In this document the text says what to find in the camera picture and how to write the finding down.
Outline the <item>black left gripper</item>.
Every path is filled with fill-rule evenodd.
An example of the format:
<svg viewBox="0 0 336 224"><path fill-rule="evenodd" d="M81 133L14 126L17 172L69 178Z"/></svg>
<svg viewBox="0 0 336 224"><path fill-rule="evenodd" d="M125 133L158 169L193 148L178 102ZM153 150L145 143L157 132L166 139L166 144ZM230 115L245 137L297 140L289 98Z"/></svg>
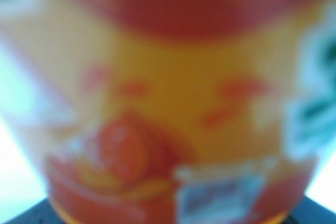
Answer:
<svg viewBox="0 0 336 224"><path fill-rule="evenodd" d="M63 223L47 200L42 200L24 213L6 221L11 224L58 224ZM335 223L335 213L305 197L282 223L329 224Z"/></svg>

